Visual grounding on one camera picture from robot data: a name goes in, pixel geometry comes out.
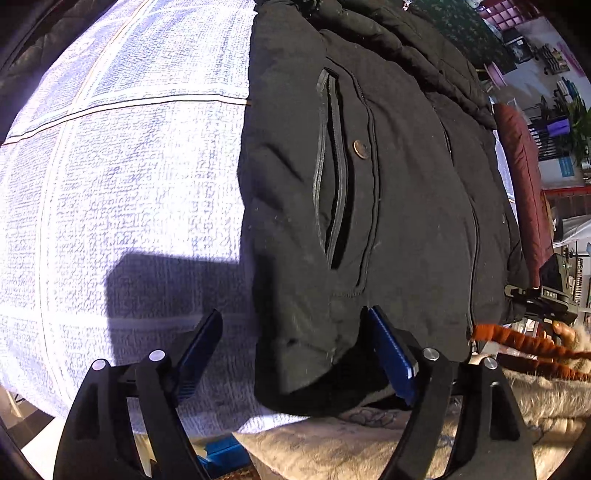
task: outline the snap button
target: snap button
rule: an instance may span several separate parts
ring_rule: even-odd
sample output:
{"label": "snap button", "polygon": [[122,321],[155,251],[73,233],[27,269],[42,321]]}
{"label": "snap button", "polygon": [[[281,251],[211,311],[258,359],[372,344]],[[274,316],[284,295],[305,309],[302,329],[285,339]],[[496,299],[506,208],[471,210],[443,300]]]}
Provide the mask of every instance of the snap button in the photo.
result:
{"label": "snap button", "polygon": [[361,140],[355,140],[353,142],[353,150],[355,150],[359,158],[363,158],[364,160],[369,158],[369,149]]}

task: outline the blue object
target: blue object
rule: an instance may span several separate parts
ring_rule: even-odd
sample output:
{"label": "blue object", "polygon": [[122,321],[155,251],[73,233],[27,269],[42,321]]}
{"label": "blue object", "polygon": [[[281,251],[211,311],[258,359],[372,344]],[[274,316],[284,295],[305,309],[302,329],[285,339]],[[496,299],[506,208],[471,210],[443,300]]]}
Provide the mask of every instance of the blue object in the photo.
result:
{"label": "blue object", "polygon": [[233,436],[208,443],[205,451],[207,457],[198,458],[211,478],[235,472],[251,463],[248,452]]}
{"label": "blue object", "polygon": [[558,163],[560,164],[560,173],[563,178],[574,177],[573,161],[570,157],[561,158],[558,160]]}
{"label": "blue object", "polygon": [[369,309],[368,318],[379,362],[396,395],[412,407],[417,400],[415,377],[418,374],[418,362],[404,342],[396,339],[396,333],[379,307]]}
{"label": "blue object", "polygon": [[570,122],[568,118],[558,120],[548,124],[548,135],[550,137],[558,137],[560,135],[568,135],[570,133]]}

